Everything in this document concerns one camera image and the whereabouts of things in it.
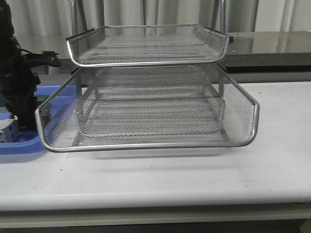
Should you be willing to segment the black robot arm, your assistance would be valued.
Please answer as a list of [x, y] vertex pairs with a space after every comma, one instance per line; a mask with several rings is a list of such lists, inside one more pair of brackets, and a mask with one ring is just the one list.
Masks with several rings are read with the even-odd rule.
[[35, 110], [37, 97], [34, 92], [40, 79], [31, 68], [48, 65], [59, 67], [60, 60], [54, 51], [41, 54], [22, 54], [14, 37], [12, 15], [9, 4], [0, 2], [0, 95], [5, 98], [5, 108], [17, 117], [19, 126], [36, 129]]

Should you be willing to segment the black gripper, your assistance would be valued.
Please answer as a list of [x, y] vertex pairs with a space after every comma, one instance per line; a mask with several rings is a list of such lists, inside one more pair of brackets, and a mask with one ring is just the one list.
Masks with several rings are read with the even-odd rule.
[[37, 109], [37, 97], [34, 92], [20, 96], [15, 105], [15, 115], [19, 126], [30, 130], [36, 130], [35, 111]]

